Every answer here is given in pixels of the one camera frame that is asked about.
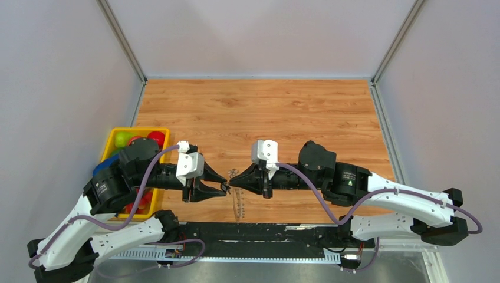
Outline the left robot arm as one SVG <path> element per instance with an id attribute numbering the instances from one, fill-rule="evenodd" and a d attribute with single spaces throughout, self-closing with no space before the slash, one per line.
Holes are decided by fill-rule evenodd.
<path id="1" fill-rule="evenodd" d="M 37 282 L 75 282 L 115 254 L 139 245 L 164 242 L 181 245 L 180 223 L 171 210 L 158 210 L 134 226 L 107 221 L 127 205 L 137 208 L 148 188 L 179 190 L 184 202 L 201 202 L 226 195 L 226 179 L 217 174 L 188 142 L 175 145 L 176 164 L 161 163 L 164 151 L 141 138 L 118 153 L 108 167 L 84 186 L 77 204 L 44 239 L 28 242 L 29 266 Z"/>

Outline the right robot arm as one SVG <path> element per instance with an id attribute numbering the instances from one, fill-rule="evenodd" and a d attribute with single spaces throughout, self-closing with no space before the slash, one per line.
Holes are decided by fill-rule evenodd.
<path id="1" fill-rule="evenodd" d="M 296 163 L 278 160 L 275 141 L 256 141 L 252 164 L 229 184 L 266 199 L 276 190 L 312 191 L 344 246 L 391 236 L 454 246 L 469 235 L 467 221 L 455 214 L 463 202 L 459 190 L 429 192 L 396 183 L 339 162 L 336 153 L 313 141 L 303 145 Z"/>

